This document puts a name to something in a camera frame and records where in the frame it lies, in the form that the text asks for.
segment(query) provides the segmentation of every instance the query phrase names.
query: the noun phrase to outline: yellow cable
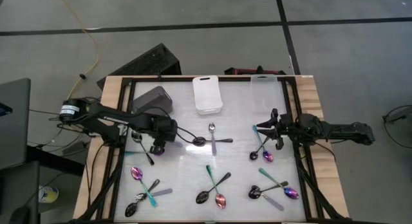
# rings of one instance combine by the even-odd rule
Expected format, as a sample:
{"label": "yellow cable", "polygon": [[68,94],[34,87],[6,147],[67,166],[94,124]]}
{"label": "yellow cable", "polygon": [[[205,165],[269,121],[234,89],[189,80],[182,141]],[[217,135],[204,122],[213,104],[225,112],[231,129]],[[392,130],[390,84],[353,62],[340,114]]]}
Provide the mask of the yellow cable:
{"label": "yellow cable", "polygon": [[[79,24],[80,28],[82,29],[82,31],[87,34],[90,39],[93,41],[93,44],[95,45],[95,49],[96,49],[96,60],[95,63],[88,69],[86,70],[86,72],[84,72],[84,75],[87,75],[88,73],[91,73],[92,70],[94,70],[98,64],[98,47],[97,47],[97,42],[96,40],[90,35],[90,33],[88,33],[85,29],[83,24],[81,23],[79,17],[77,16],[77,14],[75,13],[75,11],[73,11],[73,9],[71,9],[69,3],[66,0],[61,0],[64,5],[66,5],[67,9],[70,11],[70,13],[76,18],[77,23]],[[73,86],[73,88],[71,89],[71,91],[69,92],[69,95],[67,97],[67,99],[69,99],[71,97],[71,95],[73,94],[73,92],[75,91],[76,87],[79,85],[79,83],[82,81],[82,79],[78,79],[75,83],[75,85]]]}

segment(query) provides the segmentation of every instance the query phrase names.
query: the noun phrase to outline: concrete floor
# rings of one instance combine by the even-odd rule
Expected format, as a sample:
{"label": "concrete floor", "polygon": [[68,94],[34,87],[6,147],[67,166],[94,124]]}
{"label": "concrete floor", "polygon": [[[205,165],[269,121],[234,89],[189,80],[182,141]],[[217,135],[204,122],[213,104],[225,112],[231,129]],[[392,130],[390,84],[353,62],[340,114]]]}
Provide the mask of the concrete floor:
{"label": "concrete floor", "polygon": [[[276,0],[68,0],[87,28],[167,24],[280,21]],[[290,21],[412,16],[412,0],[283,0]],[[60,0],[4,0],[0,31],[78,28]],[[371,146],[334,145],[350,216],[364,221],[410,223],[412,151],[384,133],[382,115],[410,104],[412,23],[291,26],[302,74],[315,75],[329,122],[369,124]],[[282,28],[220,28],[99,33],[100,64],[76,96],[99,97],[95,81],[163,42],[179,58],[183,74],[221,74],[233,66],[292,74]],[[0,37],[1,82],[29,77],[31,107],[58,111],[77,75],[93,64],[95,50],[83,34]],[[29,140],[46,142],[57,130],[48,115],[30,114]],[[55,144],[75,134],[63,132]],[[403,138],[412,145],[410,138]],[[85,155],[74,156],[78,161]],[[53,176],[42,174],[45,182]],[[42,213],[42,223],[71,218],[78,187],[72,176],[55,182],[65,205]]]}

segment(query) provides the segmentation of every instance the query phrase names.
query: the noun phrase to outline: white label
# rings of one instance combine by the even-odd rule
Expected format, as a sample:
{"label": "white label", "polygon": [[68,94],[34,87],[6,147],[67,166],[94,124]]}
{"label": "white label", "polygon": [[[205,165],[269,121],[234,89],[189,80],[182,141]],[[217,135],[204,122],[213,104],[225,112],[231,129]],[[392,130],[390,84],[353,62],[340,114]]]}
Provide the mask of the white label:
{"label": "white label", "polygon": [[74,115],[74,114],[75,114],[75,111],[73,111],[73,110],[61,110],[61,111],[60,111],[60,114],[71,114],[71,115]]}
{"label": "white label", "polygon": [[115,119],[115,118],[110,118],[110,117],[103,117],[105,120],[110,120],[110,121],[113,121],[113,122],[119,122],[119,123],[121,123],[121,124],[128,124],[129,122],[126,122],[126,121],[123,121],[123,120],[118,120],[118,119]]}
{"label": "white label", "polygon": [[77,112],[80,111],[80,108],[78,108],[77,106],[71,106],[71,105],[63,105],[62,109],[70,109],[70,110],[74,110],[74,111],[77,111]]}

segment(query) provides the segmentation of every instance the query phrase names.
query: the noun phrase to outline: wooden table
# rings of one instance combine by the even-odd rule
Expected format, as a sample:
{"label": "wooden table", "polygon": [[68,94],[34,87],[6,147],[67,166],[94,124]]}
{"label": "wooden table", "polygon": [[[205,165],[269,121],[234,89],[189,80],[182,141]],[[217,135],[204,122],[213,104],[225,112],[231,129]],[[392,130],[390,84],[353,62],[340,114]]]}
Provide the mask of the wooden table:
{"label": "wooden table", "polygon": [[[136,76],[136,78],[152,78],[155,79],[157,76]],[[193,76],[186,76],[186,75],[179,75],[179,76],[164,76],[166,77],[193,77]],[[233,75],[225,76],[221,75],[219,77],[233,77]],[[249,75],[238,75],[235,77],[249,77]],[[302,107],[303,113],[310,113],[313,115],[318,116],[321,120],[323,119],[323,112],[321,103],[319,101],[319,96],[317,94],[315,79],[313,76],[294,76],[297,83],[297,90],[299,93],[299,100]],[[120,95],[120,88],[123,76],[110,76],[106,78],[106,84],[103,89],[102,100],[101,103],[105,106],[117,108],[118,99]],[[296,109],[294,106],[294,98],[292,96],[291,88],[289,88],[290,92],[290,103],[292,107],[293,116],[296,116]],[[127,99],[129,95],[129,88],[126,88],[125,92],[125,101],[123,102],[123,110],[126,110],[127,106]],[[319,141],[320,144],[325,145],[326,147],[331,148],[329,143],[325,141]],[[101,138],[95,138],[91,141],[90,149],[87,158],[87,166],[89,172],[91,172],[91,165],[93,163],[93,159],[96,155],[97,149],[102,145]],[[328,201],[333,205],[337,212],[342,214],[343,216],[348,216],[348,209],[346,207],[346,203],[343,196],[343,191],[341,187],[341,181],[339,179],[339,174],[337,172],[336,163],[333,159],[333,156],[317,145],[313,145],[310,147],[312,159],[314,163],[316,178],[319,189],[328,199]],[[108,158],[108,151],[107,147],[104,147],[100,150],[99,154],[95,160],[95,168],[93,173],[93,186],[91,188],[91,200],[93,201],[97,194],[100,192],[102,187],[103,175],[106,166],[106,160]],[[118,149],[115,150],[114,155],[118,154]],[[117,158],[113,159],[112,163],[112,170],[115,167],[117,162]],[[307,187],[309,203],[310,203],[310,210],[313,217],[317,217],[316,214],[316,207],[314,202],[314,197],[312,191],[309,187]],[[104,211],[102,218],[109,217],[109,207],[111,202],[111,195],[113,192],[113,186],[106,195],[106,201],[104,203]],[[78,218],[81,216],[84,211],[87,209],[88,203],[88,186],[87,186],[87,178],[86,178],[86,170],[83,173],[82,183],[79,189],[79,195],[77,197],[75,212],[73,214],[73,218]]]}

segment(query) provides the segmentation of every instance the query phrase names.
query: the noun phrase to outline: white tabletop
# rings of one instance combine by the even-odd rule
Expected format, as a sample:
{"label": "white tabletop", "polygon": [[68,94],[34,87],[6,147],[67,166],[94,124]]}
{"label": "white tabletop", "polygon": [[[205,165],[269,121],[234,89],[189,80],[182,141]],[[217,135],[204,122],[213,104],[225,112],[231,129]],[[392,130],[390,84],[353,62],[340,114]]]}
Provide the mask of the white tabletop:
{"label": "white tabletop", "polygon": [[[248,192],[252,185],[266,189],[274,185],[268,178],[258,172],[264,168],[277,181],[288,181],[289,187],[301,193],[295,166],[292,143],[284,136],[285,146],[276,151],[275,142],[269,141],[265,147],[274,155],[272,163],[265,162],[259,152],[259,158],[249,160],[251,151],[259,147],[258,140],[252,131],[252,125],[267,121],[271,109],[257,110],[253,106],[256,96],[252,98],[250,82],[219,82],[223,108],[214,115],[199,115],[194,106],[192,82],[137,82],[135,98],[150,89],[162,86],[173,100],[173,112],[170,116],[178,125],[196,136],[210,140],[209,123],[216,126],[216,139],[233,138],[234,142],[216,143],[217,155],[212,155],[210,144],[196,147],[176,137],[174,143],[168,143],[162,156],[153,156],[154,166],[150,166],[145,154],[134,154],[124,157],[123,171],[120,179],[118,199],[115,212],[116,222],[137,221],[304,221],[304,209],[301,199],[292,200],[286,197],[282,189],[266,192],[285,210],[279,211],[263,197],[252,200]],[[286,113],[285,100],[280,82],[274,82],[268,87],[272,93],[279,114]],[[188,140],[188,134],[179,130]],[[153,139],[143,136],[143,145],[149,150]],[[142,151],[140,145],[127,138],[126,151]],[[219,192],[226,197],[227,206],[219,209],[214,201],[215,191],[209,194],[204,204],[195,202],[201,191],[212,188],[212,182],[206,170],[206,165],[212,167],[215,182],[227,172],[232,176],[218,186]],[[144,192],[139,182],[131,177],[130,168],[139,167],[144,174],[143,182],[150,186],[156,179],[160,184],[152,192],[172,188],[173,193],[155,197],[158,206],[153,208],[149,200],[139,203],[138,212],[127,218],[124,216],[126,207],[134,202],[134,196]]]}

